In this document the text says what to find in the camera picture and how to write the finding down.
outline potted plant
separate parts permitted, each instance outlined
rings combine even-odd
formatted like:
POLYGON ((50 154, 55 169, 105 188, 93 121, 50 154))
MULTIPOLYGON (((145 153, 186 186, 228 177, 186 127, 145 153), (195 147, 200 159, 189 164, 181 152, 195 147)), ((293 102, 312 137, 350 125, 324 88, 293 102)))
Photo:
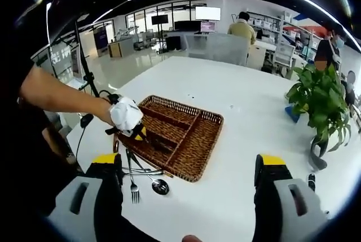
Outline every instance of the potted plant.
POLYGON ((351 138, 349 111, 344 100, 345 90, 333 65, 324 71, 317 70, 311 64, 293 70, 299 79, 288 91, 287 98, 292 104, 294 115, 309 114, 308 126, 316 130, 311 145, 311 161, 318 169, 324 169, 327 164, 320 158, 327 150, 329 137, 334 133, 338 134, 338 142, 329 152, 340 147, 346 140, 347 131, 351 138), (320 147, 318 156, 314 153, 316 145, 320 147))

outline wicker basket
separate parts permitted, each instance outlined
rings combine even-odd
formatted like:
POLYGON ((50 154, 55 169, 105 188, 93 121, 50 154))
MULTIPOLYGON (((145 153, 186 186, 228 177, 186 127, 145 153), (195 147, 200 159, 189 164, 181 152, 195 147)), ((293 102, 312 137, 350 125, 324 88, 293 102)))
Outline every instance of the wicker basket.
POLYGON ((118 139, 150 164, 189 182, 198 181, 223 125, 219 114, 151 95, 139 104, 147 139, 118 139))

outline glossy floor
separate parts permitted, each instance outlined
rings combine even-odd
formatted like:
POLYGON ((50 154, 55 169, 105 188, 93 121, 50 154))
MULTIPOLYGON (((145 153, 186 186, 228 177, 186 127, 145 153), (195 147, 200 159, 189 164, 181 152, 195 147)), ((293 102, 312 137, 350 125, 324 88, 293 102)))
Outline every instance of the glossy floor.
MULTIPOLYGON (((125 58, 110 58, 108 54, 96 58, 87 58, 87 63, 89 70, 94 74, 97 90, 108 90, 112 93, 163 60, 171 56, 185 55, 185 51, 172 51, 159 55, 153 49, 144 49, 125 58)), ((63 83, 68 83, 72 78, 70 69, 59 76, 63 83)), ((86 88, 86 92, 91 93, 89 87, 86 88)), ((64 118, 71 128, 80 120, 78 114, 65 113, 64 118)))

